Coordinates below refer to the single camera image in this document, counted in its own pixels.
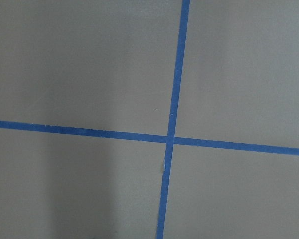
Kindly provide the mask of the blue horizontal tape line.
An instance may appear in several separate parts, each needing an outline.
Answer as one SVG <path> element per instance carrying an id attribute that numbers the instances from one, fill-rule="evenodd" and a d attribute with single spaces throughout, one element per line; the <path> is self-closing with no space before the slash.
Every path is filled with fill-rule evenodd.
<path id="1" fill-rule="evenodd" d="M 132 141 L 142 141 L 142 142 L 167 143 L 167 136 L 162 136 L 162 135 L 96 130 L 96 129 L 64 127 L 64 126 L 52 126 L 52 125 L 42 125 L 42 124 L 30 124 L 30 123 L 10 122 L 10 121 L 1 121 L 1 120 L 0 120 L 0 128 L 44 132 L 44 133 L 98 137 L 98 138 L 109 138 L 109 139 L 122 139 L 122 140 L 132 140 Z M 290 148 L 290 147 L 235 143 L 235 142 L 183 138 L 183 137 L 176 137 L 172 140 L 172 142 L 176 145 L 185 145 L 185 146 L 197 146 L 197 147 L 208 147 L 208 148 L 218 148 L 218 149 L 299 156 L 299 148 Z"/>

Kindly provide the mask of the blue vertical tape line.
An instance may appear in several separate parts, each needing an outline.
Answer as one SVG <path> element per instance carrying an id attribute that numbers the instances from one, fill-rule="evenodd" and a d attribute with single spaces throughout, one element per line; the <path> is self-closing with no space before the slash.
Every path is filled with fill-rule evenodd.
<path id="1" fill-rule="evenodd" d="M 178 40 L 177 40 L 177 51 L 176 51 L 175 68 L 174 68 L 174 78 L 173 78 L 173 85 L 172 85 L 172 92 L 171 92 L 170 112 L 169 112 L 166 144 L 165 144 L 164 168 L 162 174 L 161 195 L 159 201 L 158 220 L 157 220 L 157 229 L 156 229 L 157 239 L 162 239 L 164 236 L 164 225 L 165 225 L 165 217 L 166 217 L 166 210 L 167 210 L 168 189 L 169 189 L 173 147 L 174 147 L 174 139 L 175 139 L 175 131 L 176 131 L 176 123 L 177 123 L 183 61 L 185 55 L 189 10 L 190 10 L 190 1 L 183 0 L 181 5 L 179 32 L 178 32 Z"/>

